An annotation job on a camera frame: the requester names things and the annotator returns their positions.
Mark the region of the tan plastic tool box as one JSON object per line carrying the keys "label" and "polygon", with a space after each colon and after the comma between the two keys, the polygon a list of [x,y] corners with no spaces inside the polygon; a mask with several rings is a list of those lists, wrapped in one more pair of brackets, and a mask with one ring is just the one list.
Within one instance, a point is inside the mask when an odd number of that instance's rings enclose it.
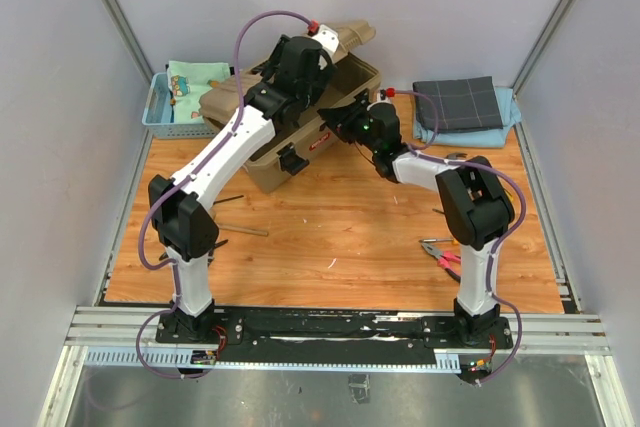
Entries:
{"label": "tan plastic tool box", "polygon": [[247,106],[274,121],[275,137],[244,163],[251,180],[270,193],[300,173],[335,142],[322,109],[344,107],[380,87],[379,71],[353,54],[376,30],[365,20],[321,25],[315,34],[282,35],[270,56],[200,98],[200,113],[218,133],[237,109]]}

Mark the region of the wooden handle tool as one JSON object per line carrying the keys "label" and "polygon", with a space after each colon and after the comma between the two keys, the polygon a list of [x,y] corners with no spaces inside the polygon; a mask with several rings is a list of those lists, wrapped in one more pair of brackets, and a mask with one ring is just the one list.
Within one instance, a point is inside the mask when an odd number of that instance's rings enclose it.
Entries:
{"label": "wooden handle tool", "polygon": [[228,231],[228,232],[236,232],[236,233],[242,233],[242,234],[253,235],[253,236],[261,236],[261,237],[269,236],[268,231],[261,230],[261,229],[241,227],[241,226],[230,225],[230,224],[218,224],[218,227],[220,230]]}

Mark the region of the small claw hammer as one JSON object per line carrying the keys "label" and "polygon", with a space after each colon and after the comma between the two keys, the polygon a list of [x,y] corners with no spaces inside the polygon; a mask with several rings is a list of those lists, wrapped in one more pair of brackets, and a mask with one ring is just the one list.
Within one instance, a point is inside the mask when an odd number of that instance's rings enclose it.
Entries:
{"label": "small claw hammer", "polygon": [[447,160],[464,161],[467,158],[467,154],[464,152],[453,152],[446,155]]}

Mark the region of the yellow black handled pliers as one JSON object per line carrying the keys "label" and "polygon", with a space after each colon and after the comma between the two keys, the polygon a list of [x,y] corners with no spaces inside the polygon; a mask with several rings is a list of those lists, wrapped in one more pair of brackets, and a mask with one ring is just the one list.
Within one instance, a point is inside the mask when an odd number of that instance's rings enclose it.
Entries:
{"label": "yellow black handled pliers", "polygon": [[508,190],[508,189],[504,189],[505,195],[507,196],[507,198],[510,200],[510,202],[514,202],[514,196],[512,195],[512,193]]}

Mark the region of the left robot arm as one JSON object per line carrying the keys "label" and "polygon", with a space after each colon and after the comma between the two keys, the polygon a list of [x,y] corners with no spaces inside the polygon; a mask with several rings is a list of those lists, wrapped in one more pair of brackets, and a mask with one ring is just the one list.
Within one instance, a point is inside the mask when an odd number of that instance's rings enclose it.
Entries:
{"label": "left robot arm", "polygon": [[240,105],[214,139],[170,178],[151,181],[145,222],[165,248],[162,262],[174,282],[171,308],[160,318],[166,335],[200,343],[221,331],[208,285],[209,256],[219,235],[209,210],[256,151],[298,128],[335,72],[338,49],[338,34],[326,26],[311,36],[282,37],[260,82],[239,92]]}

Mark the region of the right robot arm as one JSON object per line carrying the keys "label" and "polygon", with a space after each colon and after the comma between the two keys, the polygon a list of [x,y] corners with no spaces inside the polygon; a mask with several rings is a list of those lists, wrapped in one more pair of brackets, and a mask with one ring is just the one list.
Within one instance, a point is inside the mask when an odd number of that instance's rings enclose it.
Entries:
{"label": "right robot arm", "polygon": [[514,221],[514,207],[499,172],[484,157],[468,162],[421,154],[402,138],[400,120],[388,92],[375,102],[367,95],[333,109],[320,109],[325,126],[341,141],[372,153],[377,173],[394,183],[439,195],[446,225],[460,245],[460,283],[454,300],[453,334],[466,347],[496,337],[501,348],[519,342],[505,334],[500,316],[506,302],[495,293],[501,243]]}

